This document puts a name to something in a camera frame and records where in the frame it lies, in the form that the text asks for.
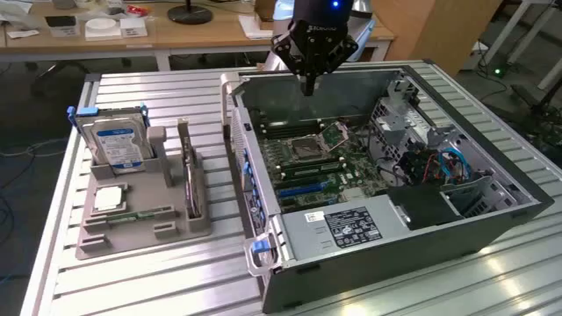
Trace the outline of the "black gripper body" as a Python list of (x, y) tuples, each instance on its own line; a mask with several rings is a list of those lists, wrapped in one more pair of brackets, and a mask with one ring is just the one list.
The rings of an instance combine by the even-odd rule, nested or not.
[(347, 22), (352, 1), (296, 1), (291, 19), (291, 38), (304, 57), (309, 75), (309, 38), (341, 38), (348, 34)]

